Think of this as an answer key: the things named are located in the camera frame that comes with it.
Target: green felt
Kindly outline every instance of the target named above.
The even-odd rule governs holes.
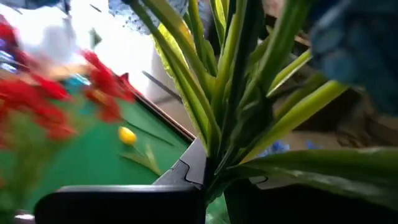
[[[26,201],[23,209],[32,211],[44,195],[65,185],[151,184],[157,176],[146,167],[122,158],[119,153],[133,150],[118,137],[118,128],[125,126],[137,136],[135,147],[144,152],[149,146],[159,169],[170,168],[188,147],[173,129],[147,111],[139,103],[121,103],[121,124],[98,121],[93,128],[62,150],[49,165]],[[10,155],[0,154],[0,166],[8,166]]]

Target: pool table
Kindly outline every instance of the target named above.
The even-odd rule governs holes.
[[[132,150],[119,140],[120,126],[136,134],[134,150],[152,149],[161,172],[169,169],[194,139],[140,94],[136,94],[134,103],[124,102],[120,107],[122,123],[98,120],[87,133],[61,150],[21,209],[33,211],[40,198],[65,185],[152,184],[158,175],[119,155]]]

